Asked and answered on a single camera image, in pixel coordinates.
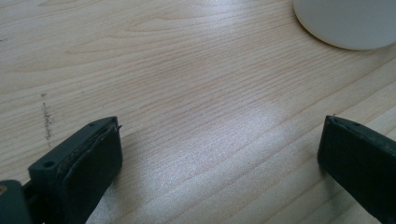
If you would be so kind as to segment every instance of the white mug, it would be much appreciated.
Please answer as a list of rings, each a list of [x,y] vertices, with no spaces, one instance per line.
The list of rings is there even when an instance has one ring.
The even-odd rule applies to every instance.
[[[302,26],[343,49],[378,49],[396,42],[396,0],[294,0]]]

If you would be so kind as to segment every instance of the wood grain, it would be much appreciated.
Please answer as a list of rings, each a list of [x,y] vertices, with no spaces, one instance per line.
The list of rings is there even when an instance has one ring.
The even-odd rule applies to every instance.
[[[377,223],[316,161],[326,115],[396,139],[396,46],[331,47],[290,0],[0,1],[0,178],[118,116],[89,223]]]

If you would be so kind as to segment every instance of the black object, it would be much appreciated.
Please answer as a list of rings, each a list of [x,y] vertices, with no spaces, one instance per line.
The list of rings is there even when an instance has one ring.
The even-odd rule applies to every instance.
[[[382,223],[396,223],[396,142],[363,125],[326,117],[318,163]]]
[[[0,224],[85,223],[122,166],[117,117],[92,122],[29,167],[0,181]]]

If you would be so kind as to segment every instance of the black plastic piece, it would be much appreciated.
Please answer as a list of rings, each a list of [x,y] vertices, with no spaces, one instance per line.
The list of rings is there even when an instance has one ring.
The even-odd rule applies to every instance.
[[[16,180],[0,181],[0,223],[32,224],[29,209],[24,200],[21,183]]]
[[[318,163],[382,223],[396,223],[396,142],[363,125],[326,117]]]
[[[23,189],[0,182],[12,185],[0,195],[0,218],[17,215],[0,224],[85,223],[120,172],[119,130],[116,117],[92,122],[33,163]]]

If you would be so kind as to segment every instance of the small hole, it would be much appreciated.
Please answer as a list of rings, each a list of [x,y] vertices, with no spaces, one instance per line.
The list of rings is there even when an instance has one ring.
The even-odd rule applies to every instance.
[[[55,165],[55,162],[54,162],[54,161],[46,161],[46,162],[44,162],[44,164],[43,164],[43,166],[44,166],[45,168],[50,168],[50,167],[53,166],[53,165]]]
[[[4,194],[7,191],[6,185],[0,185],[0,195]]]

